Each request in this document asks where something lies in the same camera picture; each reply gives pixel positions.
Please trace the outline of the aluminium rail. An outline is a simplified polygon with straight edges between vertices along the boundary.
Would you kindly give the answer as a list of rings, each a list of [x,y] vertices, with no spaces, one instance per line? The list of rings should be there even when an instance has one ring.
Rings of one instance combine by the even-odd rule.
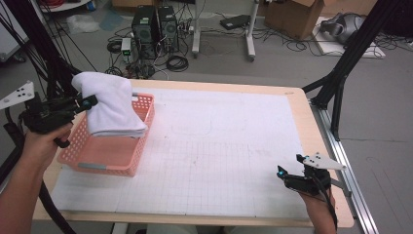
[[[338,163],[347,167],[344,171],[337,171],[338,180],[345,183],[347,188],[352,191],[351,197],[345,197],[350,205],[353,220],[362,234],[379,234],[373,216],[365,202],[362,191],[358,185],[356,175],[352,169],[344,146],[337,140],[330,131],[331,117],[327,110],[318,109],[310,105],[316,118],[328,155]]]

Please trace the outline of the lilac printed cloth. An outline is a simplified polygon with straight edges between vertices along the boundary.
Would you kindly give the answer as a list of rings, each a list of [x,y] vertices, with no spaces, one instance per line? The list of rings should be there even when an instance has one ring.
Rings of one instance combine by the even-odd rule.
[[[132,108],[131,82],[124,77],[85,71],[75,75],[72,86],[83,98],[95,96],[87,111],[89,133],[94,137],[143,137],[147,125]]]

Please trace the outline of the flat black device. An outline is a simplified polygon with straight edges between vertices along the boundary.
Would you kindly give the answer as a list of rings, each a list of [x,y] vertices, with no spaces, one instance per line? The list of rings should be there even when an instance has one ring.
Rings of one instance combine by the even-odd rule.
[[[250,16],[248,15],[239,15],[227,19],[222,19],[220,25],[227,30],[232,30],[235,28],[243,27],[249,23]]]

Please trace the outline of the grey rounded device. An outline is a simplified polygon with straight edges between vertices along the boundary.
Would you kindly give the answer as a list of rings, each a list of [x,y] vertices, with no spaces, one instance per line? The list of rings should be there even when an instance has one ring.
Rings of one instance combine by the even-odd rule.
[[[355,13],[338,13],[320,23],[320,32],[327,32],[342,45],[348,44],[361,28],[364,19]]]

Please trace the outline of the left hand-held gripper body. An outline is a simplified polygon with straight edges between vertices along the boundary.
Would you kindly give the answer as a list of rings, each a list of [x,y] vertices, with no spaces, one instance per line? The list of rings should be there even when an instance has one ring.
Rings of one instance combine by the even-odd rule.
[[[23,103],[25,110],[20,117],[25,126],[34,133],[47,134],[70,123],[76,115],[78,96],[57,97],[41,100],[34,91],[34,84],[26,81],[21,87],[0,100],[0,110],[9,113],[11,106]]]

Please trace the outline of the black computer tower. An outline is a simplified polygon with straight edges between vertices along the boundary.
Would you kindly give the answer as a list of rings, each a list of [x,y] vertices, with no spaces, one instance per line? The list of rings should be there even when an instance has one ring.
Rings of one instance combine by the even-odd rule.
[[[179,50],[177,20],[172,6],[161,6],[158,9],[161,39],[164,50],[174,53]]]
[[[134,41],[141,59],[154,59],[155,47],[160,39],[156,8],[139,5],[131,23]]]

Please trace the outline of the brown cardboard box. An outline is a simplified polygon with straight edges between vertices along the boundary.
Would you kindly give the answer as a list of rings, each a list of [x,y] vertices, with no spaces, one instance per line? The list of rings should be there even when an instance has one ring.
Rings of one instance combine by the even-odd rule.
[[[323,8],[324,0],[273,0],[264,23],[290,38],[303,40],[312,34]]]
[[[158,6],[160,0],[111,0],[112,6],[118,8],[133,8],[139,5]]]
[[[378,0],[328,0],[323,8],[323,16],[335,16],[337,13],[355,13],[367,16]]]

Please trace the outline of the white grid mat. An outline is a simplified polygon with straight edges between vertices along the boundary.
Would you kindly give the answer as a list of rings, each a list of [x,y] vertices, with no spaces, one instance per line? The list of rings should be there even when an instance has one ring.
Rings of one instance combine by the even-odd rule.
[[[133,177],[64,168],[53,189],[63,211],[304,218],[279,168],[303,167],[295,103],[277,95],[151,89],[155,118]]]

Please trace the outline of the person's left hand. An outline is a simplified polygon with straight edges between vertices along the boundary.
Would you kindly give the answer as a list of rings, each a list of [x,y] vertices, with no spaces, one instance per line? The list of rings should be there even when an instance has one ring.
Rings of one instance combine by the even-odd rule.
[[[68,140],[73,125],[66,124],[47,134],[37,134],[28,131],[20,157],[21,162],[29,168],[45,171],[52,163],[56,151],[56,139]]]

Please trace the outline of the white cabinet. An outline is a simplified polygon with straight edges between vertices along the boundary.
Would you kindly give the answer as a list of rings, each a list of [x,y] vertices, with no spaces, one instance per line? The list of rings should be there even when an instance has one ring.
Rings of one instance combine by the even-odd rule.
[[[2,24],[2,21],[10,26],[23,42],[27,42],[28,37],[4,1],[0,0],[0,62],[5,62],[14,55],[20,45]]]

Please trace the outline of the black metal frame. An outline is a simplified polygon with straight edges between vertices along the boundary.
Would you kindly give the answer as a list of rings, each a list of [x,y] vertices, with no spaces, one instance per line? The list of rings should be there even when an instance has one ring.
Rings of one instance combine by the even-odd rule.
[[[58,51],[56,44],[41,22],[30,0],[0,0],[0,7],[6,6],[11,15],[29,39],[30,45],[23,42],[12,24],[0,14],[0,23],[18,42],[28,55],[39,79],[46,82],[43,89],[47,100],[55,98],[72,98],[78,91],[71,82],[80,70],[70,64]]]
[[[339,124],[346,80],[401,3],[402,0],[377,0],[355,39],[349,44],[334,68],[326,76],[303,88],[305,93],[319,88],[318,94],[311,99],[311,104],[318,109],[326,110],[327,105],[334,98],[330,131],[337,141],[340,141]]]

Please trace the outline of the white stand leg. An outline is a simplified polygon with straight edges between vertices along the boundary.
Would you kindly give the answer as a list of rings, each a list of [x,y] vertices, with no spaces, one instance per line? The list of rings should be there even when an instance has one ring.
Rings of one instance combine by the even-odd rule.
[[[201,42],[201,28],[199,16],[201,13],[201,0],[195,0],[195,15],[193,17],[194,31],[193,31],[193,41],[192,41],[192,55],[196,59],[200,52],[200,42]]]
[[[247,31],[245,33],[247,56],[250,59],[250,61],[254,61],[255,56],[256,56],[254,42],[253,42],[253,30],[254,30],[258,8],[259,8],[259,0],[253,0],[250,20],[249,20],[249,24],[247,27]]]

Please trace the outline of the grey metal bracket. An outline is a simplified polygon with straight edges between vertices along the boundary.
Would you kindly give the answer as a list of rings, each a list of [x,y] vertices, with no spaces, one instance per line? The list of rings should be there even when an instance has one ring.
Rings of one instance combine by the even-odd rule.
[[[347,185],[345,183],[343,183],[343,182],[341,182],[337,179],[332,178],[331,179],[331,184],[339,187],[343,191],[343,194],[344,194],[345,197],[351,197],[352,196],[352,191],[350,191],[347,188]]]

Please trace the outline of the pink plastic basket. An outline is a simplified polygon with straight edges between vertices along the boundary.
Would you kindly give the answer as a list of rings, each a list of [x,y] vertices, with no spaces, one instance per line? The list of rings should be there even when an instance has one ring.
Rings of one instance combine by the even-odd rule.
[[[69,137],[70,145],[58,153],[57,160],[78,172],[134,176],[155,116],[154,100],[150,94],[138,94],[131,102],[148,127],[143,137],[91,136],[83,114]]]

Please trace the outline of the clear plastic bag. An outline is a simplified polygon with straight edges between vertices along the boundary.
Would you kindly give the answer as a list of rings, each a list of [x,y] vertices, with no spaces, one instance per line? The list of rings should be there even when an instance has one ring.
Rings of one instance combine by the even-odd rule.
[[[98,23],[87,15],[74,15],[66,19],[71,34],[92,33],[99,30]]]

